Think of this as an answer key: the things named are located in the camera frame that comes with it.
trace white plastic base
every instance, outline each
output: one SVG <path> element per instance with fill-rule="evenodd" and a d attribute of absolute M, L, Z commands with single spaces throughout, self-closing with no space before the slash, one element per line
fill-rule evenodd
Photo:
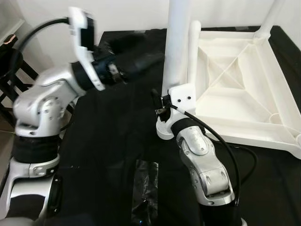
<path fill-rule="evenodd" d="M 174 138 L 174 135 L 167 131 L 166 123 L 161 121 L 159 117 L 156 123 L 156 129 L 158 137 L 160 137 L 162 140 L 170 140 Z"/>
<path fill-rule="evenodd" d="M 196 96 L 196 116 L 227 142 L 301 159 L 301 115 L 268 39 L 201 32 Z"/>

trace robotic arm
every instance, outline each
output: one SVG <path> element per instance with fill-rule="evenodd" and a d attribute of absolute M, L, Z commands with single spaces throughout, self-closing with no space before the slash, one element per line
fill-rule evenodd
<path fill-rule="evenodd" d="M 60 160 L 57 150 L 60 121 L 69 103 L 93 87 L 101 91 L 105 85 L 131 81 L 139 72 L 164 60 L 162 53 L 146 54 L 119 67 L 114 45 L 110 50 L 93 52 L 92 17 L 79 8 L 71 8 L 70 13 L 70 30 L 79 61 L 42 72 L 33 87 L 14 102 L 16 137 L 7 177 L 0 187 L 0 220 L 26 217 L 26 200 L 35 200 L 39 209 L 30 215 L 32 220 L 59 211 L 62 179 L 55 174 Z M 120 45 L 126 40 L 115 42 Z M 15 211 L 16 206 L 22 211 Z"/>
<path fill-rule="evenodd" d="M 205 135 L 203 125 L 193 119 L 196 103 L 194 84 L 171 87 L 164 97 L 154 90 L 153 98 L 158 121 L 166 124 L 166 134 L 173 134 L 176 138 L 180 158 L 190 171 L 205 225 L 246 226 L 237 207 L 239 185 L 235 193 L 226 168 L 215 155 L 211 139 Z"/>

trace black tablecloth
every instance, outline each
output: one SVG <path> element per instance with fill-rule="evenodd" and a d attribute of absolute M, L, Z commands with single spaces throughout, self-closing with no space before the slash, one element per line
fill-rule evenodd
<path fill-rule="evenodd" d="M 234 31 L 236 28 L 212 30 Z M 130 32 L 105 32 L 104 40 Z M 166 30 L 147 31 L 147 44 L 136 51 L 165 48 Z M 278 26 L 271 46 L 300 109 L 301 54 Z M 189 172 L 179 158 L 174 139 L 156 135 L 150 89 L 161 90 L 163 63 L 127 85 L 102 92 L 95 89 L 80 98 L 74 123 L 60 148 L 59 174 L 63 176 L 61 212 L 48 225 L 127 226 L 135 161 L 159 162 L 158 214 L 160 225 L 199 226 L 199 209 Z M 252 147 L 259 157 L 254 175 L 242 187 L 240 209 L 249 226 L 301 225 L 301 161 L 280 150 Z M 231 160 L 221 146 L 216 152 L 234 181 Z M 236 152 L 241 174 L 252 158 Z"/>

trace white cylinder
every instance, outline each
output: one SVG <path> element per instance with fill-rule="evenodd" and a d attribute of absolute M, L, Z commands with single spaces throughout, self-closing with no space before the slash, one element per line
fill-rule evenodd
<path fill-rule="evenodd" d="M 192 0 L 170 0 L 166 34 L 162 96 L 186 81 L 187 44 Z"/>
<path fill-rule="evenodd" d="M 189 28 L 187 83 L 195 84 L 198 69 L 198 40 L 201 23 L 192 21 Z"/>
<path fill-rule="evenodd" d="M 266 15 L 261 27 L 255 32 L 255 38 L 269 38 L 270 31 L 275 23 L 275 20 L 283 6 L 285 0 L 274 0 L 268 14 Z"/>

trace black wire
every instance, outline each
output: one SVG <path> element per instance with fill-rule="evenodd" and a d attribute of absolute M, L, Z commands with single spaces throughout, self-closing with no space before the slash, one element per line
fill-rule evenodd
<path fill-rule="evenodd" d="M 209 138 L 212 142 L 214 143 L 217 143 L 219 145 L 221 145 L 221 143 L 219 141 L 216 141 L 216 140 L 213 140 L 211 138 Z M 247 147 L 244 147 L 244 146 L 239 146 L 239 145 L 230 145 L 230 147 L 232 149 L 241 149 L 241 150 L 244 150 L 244 151 L 247 151 L 252 157 L 253 157 L 253 166 L 252 168 L 250 169 L 250 171 L 241 179 L 240 181 L 240 185 L 242 186 L 250 177 L 251 175 L 254 173 L 256 167 L 257 167 L 257 163 L 258 163 L 258 157 L 257 155 L 255 154 L 255 152 L 253 152 L 251 149 L 247 148 Z"/>
<path fill-rule="evenodd" d="M 174 105 L 170 105 L 171 108 L 178 110 L 177 106 Z M 234 164 L 234 169 L 235 169 L 235 174 L 236 174 L 236 194 L 235 194 L 235 205 L 238 206 L 239 203 L 239 198 L 240 198 L 240 173 L 239 173 L 239 168 L 238 168 L 238 164 L 236 161 L 236 158 L 231 150 L 231 148 L 229 147 L 229 145 L 224 141 L 224 139 L 217 133 L 215 132 L 211 127 L 209 127 L 206 123 L 204 123 L 203 121 L 201 121 L 200 119 L 198 119 L 197 117 L 195 117 L 194 115 L 188 113 L 188 112 L 184 112 L 184 114 L 188 117 L 190 117 L 191 119 L 193 119 L 194 121 L 196 121 L 197 123 L 199 123 L 201 126 L 205 127 L 209 132 L 211 132 L 227 149 L 233 164 Z"/>
<path fill-rule="evenodd" d="M 20 54 L 24 50 L 24 48 L 27 45 L 28 41 L 32 38 L 32 36 L 35 33 L 37 33 L 38 31 L 42 30 L 45 27 L 48 27 L 48 26 L 54 25 L 54 24 L 60 24 L 60 23 L 68 24 L 69 19 L 68 18 L 60 18 L 60 19 L 50 20 L 46 23 L 41 24 L 40 26 L 38 26 L 33 31 L 31 31 L 28 35 L 25 36 L 25 38 L 20 43 L 19 47 L 16 49 L 17 51 L 15 51 L 14 54 L 12 55 L 12 58 L 11 58 L 11 61 L 10 61 L 9 79 L 10 79 L 10 82 L 11 82 L 10 89 L 11 89 L 11 97 L 12 97 L 13 102 L 16 99 L 15 92 L 14 92 L 14 90 L 15 90 L 16 63 L 17 63 L 17 60 L 18 60 Z"/>

